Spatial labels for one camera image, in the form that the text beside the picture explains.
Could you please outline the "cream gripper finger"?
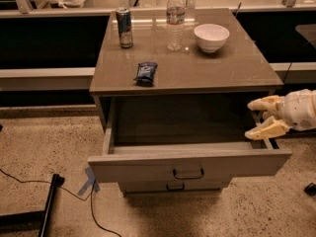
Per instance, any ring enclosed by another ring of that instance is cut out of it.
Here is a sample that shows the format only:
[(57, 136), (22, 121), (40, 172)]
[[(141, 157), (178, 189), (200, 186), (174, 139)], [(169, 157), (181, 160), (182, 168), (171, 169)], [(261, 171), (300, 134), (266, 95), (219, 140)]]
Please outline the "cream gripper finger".
[(269, 111), (276, 113), (278, 111), (278, 104), (283, 100), (283, 97), (278, 95), (267, 96), (264, 98), (251, 101), (247, 108), (251, 111)]
[(289, 132), (291, 126), (282, 119), (270, 116), (264, 120), (254, 118), (255, 127), (245, 132), (245, 136), (251, 140), (262, 140), (283, 136)]

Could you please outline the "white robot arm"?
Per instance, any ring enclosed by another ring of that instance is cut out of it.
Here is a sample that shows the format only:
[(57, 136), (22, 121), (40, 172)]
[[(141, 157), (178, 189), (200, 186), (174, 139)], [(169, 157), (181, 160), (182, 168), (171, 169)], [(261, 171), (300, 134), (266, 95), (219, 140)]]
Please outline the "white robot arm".
[(291, 129), (305, 131), (316, 128), (316, 90), (294, 91), (286, 96), (272, 95), (247, 105), (251, 111), (263, 111), (265, 121), (245, 132), (252, 140), (276, 138)]

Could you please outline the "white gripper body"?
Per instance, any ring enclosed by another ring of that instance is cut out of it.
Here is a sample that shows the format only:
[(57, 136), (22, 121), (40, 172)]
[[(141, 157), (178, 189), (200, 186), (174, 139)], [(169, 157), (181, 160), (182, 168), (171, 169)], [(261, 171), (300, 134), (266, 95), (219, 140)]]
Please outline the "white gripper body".
[(316, 128), (316, 90), (300, 90), (287, 94), (278, 104), (277, 115), (292, 129), (303, 131)]

